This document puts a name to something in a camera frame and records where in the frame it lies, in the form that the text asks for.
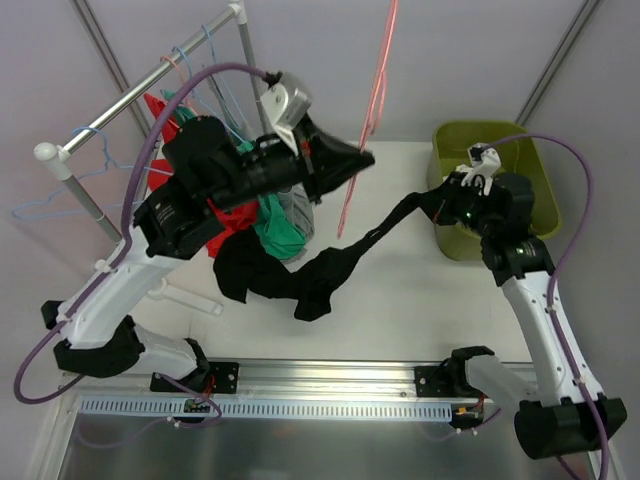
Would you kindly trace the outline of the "black tank top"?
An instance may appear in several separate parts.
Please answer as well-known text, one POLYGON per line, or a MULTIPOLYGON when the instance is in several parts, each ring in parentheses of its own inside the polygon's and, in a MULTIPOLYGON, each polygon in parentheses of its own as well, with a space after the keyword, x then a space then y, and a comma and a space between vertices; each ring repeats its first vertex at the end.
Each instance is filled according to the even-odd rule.
POLYGON ((214 276, 228 299, 244 303, 250 292, 267 299, 291 299, 296 302, 294 318, 312 322, 331 312, 333 293, 376 243, 416 209, 434 219, 442 202, 436 192, 413 192, 357 242, 342 249, 326 248, 294 272, 266 252, 257 233, 244 230, 221 246, 213 263, 214 276))

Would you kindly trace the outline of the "light blue wire hanger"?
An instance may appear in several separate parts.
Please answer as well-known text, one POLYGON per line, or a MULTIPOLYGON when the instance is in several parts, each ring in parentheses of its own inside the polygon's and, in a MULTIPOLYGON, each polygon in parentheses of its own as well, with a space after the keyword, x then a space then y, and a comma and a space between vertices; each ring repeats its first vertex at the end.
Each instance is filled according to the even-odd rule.
MULTIPOLYGON (((121 172, 122 174, 130 174, 132 172, 134 167, 132 163, 119 162, 111 154, 109 137, 103 130, 95 127, 80 126, 75 128, 73 133, 94 133, 101 139, 102 163, 98 168, 86 171, 77 177, 81 187, 85 187, 86 183, 92 185, 99 180, 105 180, 112 172, 121 172)), ((80 207, 63 207, 61 198, 71 196, 71 188, 69 186, 61 186, 42 199, 28 201, 15 206, 11 210, 11 216, 16 220, 36 221, 81 215, 82 210, 80 207)))

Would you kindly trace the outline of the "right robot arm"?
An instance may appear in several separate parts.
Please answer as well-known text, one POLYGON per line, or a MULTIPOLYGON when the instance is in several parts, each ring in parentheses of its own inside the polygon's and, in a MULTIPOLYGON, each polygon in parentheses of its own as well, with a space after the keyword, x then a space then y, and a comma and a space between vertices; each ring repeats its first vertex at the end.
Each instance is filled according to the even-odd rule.
POLYGON ((481 239, 482 261, 517 318, 536 375, 529 383, 481 348, 454 353, 448 388, 466 397, 475 390, 513 418, 519 444, 534 460, 600 451, 627 419, 624 403, 609 398, 573 336, 545 243, 531 230, 534 192, 520 175, 492 181, 453 172, 430 191, 429 217, 459 223, 481 239))

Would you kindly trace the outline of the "red tank top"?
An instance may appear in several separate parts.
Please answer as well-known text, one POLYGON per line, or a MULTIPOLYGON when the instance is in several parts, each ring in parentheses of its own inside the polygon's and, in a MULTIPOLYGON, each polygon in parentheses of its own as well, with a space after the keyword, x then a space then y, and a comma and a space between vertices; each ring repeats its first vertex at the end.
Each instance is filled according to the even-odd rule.
MULTIPOLYGON (((164 97, 163 100, 149 93, 143 95, 144 102, 155 119, 159 117, 165 109, 168 100, 173 96, 171 92, 165 91, 162 92, 162 95, 164 97)), ((197 114, 192 108, 180 104, 163 126, 161 139, 165 143, 172 141, 179 132, 179 129, 183 127, 188 120, 196 117, 197 114)), ((147 175, 147 189, 151 192, 157 190, 166 183, 172 173, 173 169, 169 162, 157 154, 156 158, 150 163, 150 171, 147 175)), ((259 203, 252 201, 235 207, 232 210, 213 209, 218 220, 223 225, 224 230, 206 243, 206 249, 210 258, 217 256, 222 244, 231 235, 238 231, 247 230, 253 226, 257 220, 258 207, 259 203)))

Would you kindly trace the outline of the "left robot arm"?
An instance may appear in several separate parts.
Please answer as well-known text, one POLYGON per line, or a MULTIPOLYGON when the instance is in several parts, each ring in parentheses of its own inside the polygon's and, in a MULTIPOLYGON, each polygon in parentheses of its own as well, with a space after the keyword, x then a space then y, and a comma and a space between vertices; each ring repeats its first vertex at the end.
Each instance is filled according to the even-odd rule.
POLYGON ((172 174, 138 207, 122 212, 123 239, 87 284, 41 311, 60 341, 57 366, 94 378, 165 374, 186 391, 202 388, 208 363, 192 339, 173 340, 135 323, 132 309, 161 279, 224 231, 217 213, 290 186, 319 200, 374 164, 374 156, 319 129, 308 115, 289 141, 268 137, 240 153, 222 122, 187 121, 163 147, 172 174))

